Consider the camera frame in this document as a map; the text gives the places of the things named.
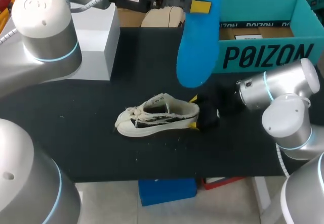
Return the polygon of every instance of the gray floor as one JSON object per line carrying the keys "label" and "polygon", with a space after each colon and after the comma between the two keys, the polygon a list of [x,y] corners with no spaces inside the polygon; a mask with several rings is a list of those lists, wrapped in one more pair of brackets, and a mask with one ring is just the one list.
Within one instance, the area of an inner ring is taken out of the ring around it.
{"label": "gray floor", "polygon": [[213,190],[199,189],[195,198],[142,207],[137,181],[77,184],[82,193],[80,224],[259,224],[251,180]]}

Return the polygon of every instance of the black table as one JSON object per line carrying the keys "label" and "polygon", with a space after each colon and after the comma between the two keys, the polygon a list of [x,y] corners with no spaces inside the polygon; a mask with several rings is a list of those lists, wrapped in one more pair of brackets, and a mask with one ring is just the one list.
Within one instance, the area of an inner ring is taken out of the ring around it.
{"label": "black table", "polygon": [[[282,175],[262,112],[222,118],[214,131],[166,131],[143,139],[114,131],[118,114],[159,93],[190,100],[201,88],[176,77],[179,28],[122,28],[110,82],[64,80],[29,87],[0,101],[0,118],[23,127],[75,182]],[[324,124],[324,89],[312,98],[312,123]],[[291,173],[304,162],[284,157]]]}

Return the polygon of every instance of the white sneaker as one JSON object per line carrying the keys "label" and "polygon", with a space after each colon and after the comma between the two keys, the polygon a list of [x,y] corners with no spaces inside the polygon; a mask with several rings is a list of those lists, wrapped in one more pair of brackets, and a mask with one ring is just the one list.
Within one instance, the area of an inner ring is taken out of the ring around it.
{"label": "white sneaker", "polygon": [[127,137],[145,137],[168,129],[185,129],[198,119],[199,106],[160,94],[118,116],[115,127]]}

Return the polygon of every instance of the red box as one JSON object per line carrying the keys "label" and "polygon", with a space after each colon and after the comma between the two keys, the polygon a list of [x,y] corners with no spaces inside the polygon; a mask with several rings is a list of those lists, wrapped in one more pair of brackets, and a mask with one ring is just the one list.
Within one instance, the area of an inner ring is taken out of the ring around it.
{"label": "red box", "polygon": [[213,182],[213,183],[210,183],[210,184],[206,184],[205,181],[204,181],[204,179],[202,178],[201,179],[201,183],[202,183],[202,185],[204,186],[204,188],[206,190],[211,190],[211,189],[214,189],[214,188],[223,186],[223,185],[230,184],[232,182],[236,182],[236,181],[242,180],[243,178],[245,178],[245,177],[225,178],[224,180],[216,181],[216,182]]}

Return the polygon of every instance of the insole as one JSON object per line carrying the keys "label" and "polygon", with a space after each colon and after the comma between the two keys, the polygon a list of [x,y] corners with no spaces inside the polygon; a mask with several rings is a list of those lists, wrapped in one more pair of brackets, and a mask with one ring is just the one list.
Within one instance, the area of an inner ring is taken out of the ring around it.
{"label": "insole", "polygon": [[209,14],[186,14],[186,24],[179,47],[177,76],[185,87],[206,82],[218,59],[218,33],[221,0],[212,2]]}

